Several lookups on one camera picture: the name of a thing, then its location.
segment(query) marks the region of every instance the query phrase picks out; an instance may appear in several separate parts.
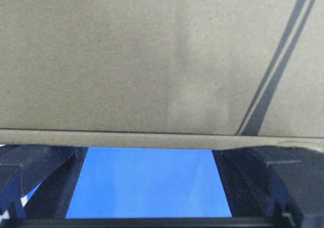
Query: black line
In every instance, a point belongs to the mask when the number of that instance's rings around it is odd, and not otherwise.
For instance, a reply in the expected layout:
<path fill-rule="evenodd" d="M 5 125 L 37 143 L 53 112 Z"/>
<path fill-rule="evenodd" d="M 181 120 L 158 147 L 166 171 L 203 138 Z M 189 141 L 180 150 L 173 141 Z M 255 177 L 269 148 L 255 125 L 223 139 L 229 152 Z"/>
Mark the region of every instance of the black line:
<path fill-rule="evenodd" d="M 311 9 L 313 7 L 315 3 L 315 0 L 311 0 L 307 10 L 302 18 L 302 21 L 287 49 L 287 51 L 285 52 L 282 60 L 280 61 L 278 67 L 275 70 L 274 75 L 272 76 L 269 85 L 267 86 L 265 92 L 263 93 L 256 109 L 254 110 L 251 118 L 249 119 L 246 127 L 244 128 L 243 132 L 241 135 L 258 135 L 262 122 L 264 120 L 265 114 L 268 110 L 268 107 L 270 105 L 270 102 L 272 100 L 272 97 L 274 95 L 274 92 L 278 86 L 278 83 L 280 81 L 280 78 L 287 66 L 287 63 L 293 53 L 293 50 L 298 42 L 298 39 L 303 31 L 303 28 L 307 22 L 307 19 L 309 17 L 309 14 L 311 12 Z"/>
<path fill-rule="evenodd" d="M 266 72 L 265 72 L 265 74 L 264 74 L 264 76 L 263 76 L 263 78 L 261 80 L 261 83 L 259 84 L 259 87 L 258 87 L 256 93 L 253 96 L 253 99 L 252 99 L 252 101 L 251 101 L 251 103 L 249 105 L 249 108 L 248 108 L 248 110 L 247 110 L 247 112 L 246 112 L 246 114 L 245 114 L 245 116 L 244 116 L 244 118 L 242 120 L 242 123 L 240 124 L 240 126 L 238 128 L 238 131 L 237 131 L 236 135 L 239 134 L 241 128 L 243 127 L 243 124 L 245 123 L 249 113 L 251 112 L 252 107 L 254 106 L 257 98 L 259 97 L 259 95 L 261 93 L 261 90 L 264 87 L 265 82 L 269 78 L 269 75 L 270 75 L 271 71 L 273 70 L 273 67 L 276 65 L 276 62 L 277 62 L 282 50 L 284 49 L 284 46 L 285 46 L 290 34 L 293 31 L 293 28 L 294 28 L 294 26 L 296 24 L 296 21 L 297 21 L 300 13 L 302 11 L 302 8 L 304 7 L 305 2 L 306 2 L 306 0 L 297 0 L 296 1 L 294 9 L 293 9 L 293 11 L 292 11 L 292 13 L 290 15 L 290 18 L 288 20 L 288 23 L 286 25 L 286 28 L 283 31 L 283 34 L 282 34 L 281 39 L 279 41 L 279 44 L 277 46 L 277 49 L 275 50 L 274 55 L 273 55 L 273 57 L 272 57 L 272 59 L 270 61 L 270 64 L 269 64 L 269 66 L 268 66 L 268 68 L 267 68 L 267 70 L 266 70 Z"/>
<path fill-rule="evenodd" d="M 140 218 L 140 219 L 8 219 L 3 228 L 230 228 L 290 227 L 287 219 L 234 218 Z"/>

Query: black stripe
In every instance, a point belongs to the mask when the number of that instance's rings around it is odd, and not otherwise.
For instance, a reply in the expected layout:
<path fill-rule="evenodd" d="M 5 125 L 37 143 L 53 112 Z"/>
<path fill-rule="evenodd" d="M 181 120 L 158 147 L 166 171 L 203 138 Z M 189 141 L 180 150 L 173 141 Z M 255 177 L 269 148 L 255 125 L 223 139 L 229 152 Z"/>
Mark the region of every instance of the black stripe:
<path fill-rule="evenodd" d="M 298 42 L 298 39 L 300 37 L 300 34 L 303 31 L 303 28 L 307 22 L 307 19 L 309 17 L 309 14 L 311 12 L 311 9 L 313 7 L 315 3 L 315 0 L 311 0 L 307 10 L 302 18 L 302 21 L 287 49 L 287 51 L 285 52 L 282 60 L 279 63 L 279 66 L 276 68 L 274 75 L 272 76 L 269 85 L 267 86 L 265 92 L 263 93 L 256 109 L 254 110 L 251 118 L 249 119 L 245 129 L 243 130 L 241 135 L 258 135 L 262 122 L 264 120 L 265 114 L 268 110 L 269 104 L 272 100 L 272 97 L 274 95 L 274 92 L 278 86 L 278 83 L 280 81 L 280 78 L 287 66 L 287 63 L 292 55 L 292 52 Z"/>
<path fill-rule="evenodd" d="M 285 46 L 290 34 L 293 31 L 293 28 L 294 28 L 294 26 L 296 24 L 296 21 L 297 21 L 300 13 L 302 11 L 302 8 L 304 7 L 305 2 L 306 2 L 306 0 L 297 0 L 296 1 L 294 9 L 293 9 L 293 11 L 292 11 L 292 13 L 290 15 L 290 18 L 288 20 L 288 23 L 286 25 L 286 28 L 285 28 L 282 36 L 281 36 L 281 39 L 279 41 L 278 46 L 277 46 L 277 49 L 275 50 L 274 55 L 273 55 L 273 57 L 272 57 L 272 59 L 270 61 L 270 64 L 269 64 L 269 66 L 268 66 L 268 68 L 267 68 L 267 70 L 266 70 L 266 72 L 265 72 L 265 74 L 264 74 L 264 76 L 263 76 L 263 78 L 261 80 L 261 83 L 259 84 L 259 87 L 258 87 L 256 93 L 253 96 L 253 99 L 252 99 L 252 101 L 251 101 L 251 103 L 249 105 L 249 108 L 248 108 L 248 110 L 247 110 L 247 112 L 246 112 L 246 114 L 245 114 L 245 116 L 244 116 L 244 118 L 242 120 L 242 123 L 240 124 L 240 126 L 238 128 L 238 131 L 237 131 L 236 135 L 239 134 L 239 132 L 240 132 L 243 124 L 245 123 L 245 121 L 246 121 L 252 107 L 254 106 L 257 98 L 259 97 L 260 92 L 261 92 L 262 88 L 264 87 L 265 82 L 269 78 L 269 75 L 270 75 L 271 71 L 273 70 L 273 67 L 276 65 L 277 60 L 278 60 L 282 50 L 284 49 L 284 46 Z"/>

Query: blue surface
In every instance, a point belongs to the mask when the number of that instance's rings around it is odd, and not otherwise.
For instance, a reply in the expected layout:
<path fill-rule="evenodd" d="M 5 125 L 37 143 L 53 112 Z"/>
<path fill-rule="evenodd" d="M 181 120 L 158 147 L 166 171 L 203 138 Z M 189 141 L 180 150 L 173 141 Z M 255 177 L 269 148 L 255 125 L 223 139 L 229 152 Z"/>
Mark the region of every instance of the blue surface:
<path fill-rule="evenodd" d="M 67 218 L 229 217 L 211 151 L 89 148 Z"/>
<path fill-rule="evenodd" d="M 32 191 L 29 192 L 29 194 L 27 194 L 27 200 L 30 199 L 30 197 L 36 192 L 36 190 L 38 189 L 38 187 L 40 186 L 41 184 L 38 184 Z"/>

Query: gray cardboard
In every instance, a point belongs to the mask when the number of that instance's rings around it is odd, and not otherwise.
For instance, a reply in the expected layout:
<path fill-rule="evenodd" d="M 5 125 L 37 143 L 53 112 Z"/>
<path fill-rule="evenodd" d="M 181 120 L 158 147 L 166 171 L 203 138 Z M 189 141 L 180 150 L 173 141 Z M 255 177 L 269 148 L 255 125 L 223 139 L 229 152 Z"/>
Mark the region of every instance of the gray cardboard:
<path fill-rule="evenodd" d="M 324 0 L 0 0 L 0 142 L 321 148 L 323 25 Z"/>

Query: cardboard surface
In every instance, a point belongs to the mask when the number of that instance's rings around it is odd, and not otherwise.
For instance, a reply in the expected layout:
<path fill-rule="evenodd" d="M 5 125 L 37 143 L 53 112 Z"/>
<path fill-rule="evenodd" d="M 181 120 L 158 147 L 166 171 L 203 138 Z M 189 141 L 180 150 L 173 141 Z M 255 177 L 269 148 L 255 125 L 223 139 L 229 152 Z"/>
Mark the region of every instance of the cardboard surface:
<path fill-rule="evenodd" d="M 287 138 L 166 133 L 116 133 L 89 131 L 2 130 L 5 144 L 58 146 L 95 146 L 156 149 L 226 150 L 254 146 L 301 147 L 324 152 L 320 138 Z"/>
<path fill-rule="evenodd" d="M 1 143 L 324 137 L 324 0 L 0 2 Z"/>

